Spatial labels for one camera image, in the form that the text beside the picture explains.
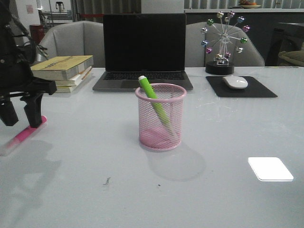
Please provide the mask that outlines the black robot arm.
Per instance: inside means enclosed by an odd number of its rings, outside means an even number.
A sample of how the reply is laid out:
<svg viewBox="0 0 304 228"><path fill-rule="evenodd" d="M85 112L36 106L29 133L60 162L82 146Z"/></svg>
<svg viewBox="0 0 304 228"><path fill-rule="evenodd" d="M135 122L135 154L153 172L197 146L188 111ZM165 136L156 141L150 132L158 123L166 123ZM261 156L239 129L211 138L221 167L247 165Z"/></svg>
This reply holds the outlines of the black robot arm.
<svg viewBox="0 0 304 228"><path fill-rule="evenodd" d="M37 45L19 19L10 12L9 3L8 0L0 2L0 119L6 126L13 126L19 121L11 102L12 97L19 96L26 103L24 111L29 125L38 128L42 124L42 96L44 93L54 94L57 87L54 81L33 76L30 63L34 59L27 58L16 45L16 35L10 22L14 21L22 35L28 37L34 54Z"/></svg>

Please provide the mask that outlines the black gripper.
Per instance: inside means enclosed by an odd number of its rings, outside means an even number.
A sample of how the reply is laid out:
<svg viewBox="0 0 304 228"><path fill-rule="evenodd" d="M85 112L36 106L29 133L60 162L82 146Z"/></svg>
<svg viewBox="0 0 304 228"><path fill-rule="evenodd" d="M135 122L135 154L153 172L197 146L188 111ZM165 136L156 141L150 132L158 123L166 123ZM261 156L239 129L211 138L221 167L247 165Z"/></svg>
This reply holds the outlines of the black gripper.
<svg viewBox="0 0 304 228"><path fill-rule="evenodd" d="M0 55L0 98L8 99L12 92L29 92L20 100L26 103L24 111L31 127L38 128L42 124L43 93L52 95L56 90L54 81L33 76L29 62L22 53ZM19 121L11 101L0 105L0 119L6 126L13 126Z"/></svg>

